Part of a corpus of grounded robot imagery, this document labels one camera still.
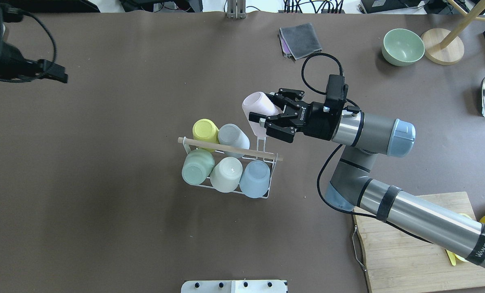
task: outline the wooden round base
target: wooden round base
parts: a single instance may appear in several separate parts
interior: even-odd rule
[[[459,37],[456,37],[448,46],[441,48],[439,43],[450,33],[444,28],[433,28],[421,36],[425,44],[425,56],[433,62],[441,65],[456,64],[465,55],[465,45]]]

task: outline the black band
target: black band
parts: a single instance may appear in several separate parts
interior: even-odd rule
[[[397,186],[389,186],[389,189],[387,189],[387,192],[381,200],[380,206],[378,206],[376,219],[384,223],[387,221],[387,218],[389,217],[389,212],[391,212],[392,204],[394,203],[394,200],[396,199],[396,196],[398,195],[398,193],[400,193],[400,191],[402,191],[402,189]]]
[[[361,136],[361,130],[363,129],[363,120],[365,120],[365,113],[364,112],[361,112],[361,116],[360,116],[360,125],[358,126],[358,131],[356,132],[356,137],[354,137],[354,141],[352,142],[352,147],[356,146],[356,144],[358,143],[358,140],[360,139],[360,136]]]
[[[369,180],[365,182],[365,185],[363,185],[363,188],[361,189],[361,192],[360,192],[360,196],[358,197],[358,202],[356,203],[357,206],[360,206],[361,198],[363,197],[363,194],[365,193],[365,189],[367,189],[371,181],[372,181],[372,178],[369,178]]]
[[[480,265],[485,259],[485,224],[481,226],[481,234],[477,239],[477,244],[473,248],[472,252],[467,257],[467,261],[474,265]]]
[[[344,158],[341,158],[341,159],[340,159],[340,161],[341,161],[342,163],[345,163],[345,164],[347,164],[347,165],[350,165],[350,166],[352,166],[352,167],[354,167],[354,168],[358,168],[358,169],[360,169],[360,170],[362,170],[362,171],[365,171],[365,172],[367,172],[367,173],[370,173],[370,172],[371,172],[371,170],[370,170],[370,169],[367,169],[367,168],[363,167],[362,165],[358,165],[358,164],[356,164],[356,163],[353,163],[353,162],[351,162],[351,161],[348,161],[348,160],[346,160],[346,159],[344,159]]]

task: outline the white label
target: white label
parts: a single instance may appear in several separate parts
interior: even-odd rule
[[[378,7],[378,6],[383,6],[385,5],[385,2],[387,0],[376,0],[372,3],[372,7]]]

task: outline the wooden mug tree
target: wooden mug tree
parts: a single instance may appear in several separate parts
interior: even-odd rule
[[[425,44],[425,56],[441,65],[458,63],[465,54],[465,46],[458,35],[473,20],[482,20],[485,22],[484,17],[479,17],[485,9],[485,0],[480,0],[469,13],[459,7],[454,0],[447,1],[465,18],[452,31],[444,28],[432,28],[421,36],[421,39]]]

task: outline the gray cloth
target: gray cloth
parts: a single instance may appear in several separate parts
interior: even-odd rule
[[[283,37],[295,60],[322,50],[315,28],[310,22],[299,26],[280,28],[280,35]]]

